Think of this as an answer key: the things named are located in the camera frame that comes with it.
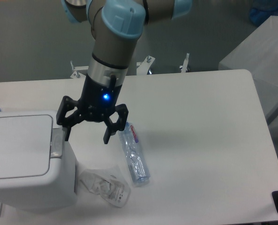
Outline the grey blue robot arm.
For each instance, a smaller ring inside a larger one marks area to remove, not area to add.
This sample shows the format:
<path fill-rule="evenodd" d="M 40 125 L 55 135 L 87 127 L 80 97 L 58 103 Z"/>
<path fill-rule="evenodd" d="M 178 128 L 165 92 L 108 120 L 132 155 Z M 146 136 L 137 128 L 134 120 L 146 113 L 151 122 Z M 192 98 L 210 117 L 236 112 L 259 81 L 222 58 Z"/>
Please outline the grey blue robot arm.
<path fill-rule="evenodd" d="M 62 1 L 70 22 L 88 21 L 95 40 L 80 98 L 64 96 L 56 115 L 65 140 L 83 121 L 106 124 L 104 143 L 124 130 L 128 109 L 117 100 L 144 26 L 184 16 L 192 4 L 190 0 Z"/>

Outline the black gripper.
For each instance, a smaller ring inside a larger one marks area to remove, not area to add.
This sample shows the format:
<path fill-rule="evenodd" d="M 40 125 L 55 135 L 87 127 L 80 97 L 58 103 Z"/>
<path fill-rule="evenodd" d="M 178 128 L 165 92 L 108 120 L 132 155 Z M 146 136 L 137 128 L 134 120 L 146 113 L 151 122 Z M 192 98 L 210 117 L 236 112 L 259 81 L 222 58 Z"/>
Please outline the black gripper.
<path fill-rule="evenodd" d="M 56 113 L 56 122 L 62 126 L 65 141 L 69 140 L 71 128 L 82 121 L 104 122 L 106 125 L 103 137 L 108 144 L 110 137 L 117 131 L 123 131 L 128 118 L 128 108 L 125 104 L 116 105 L 121 90 L 117 85 L 118 78 L 110 74 L 108 85 L 99 84 L 88 75 L 85 78 L 83 90 L 78 101 L 64 96 Z M 118 114 L 116 122 L 110 118 Z"/>

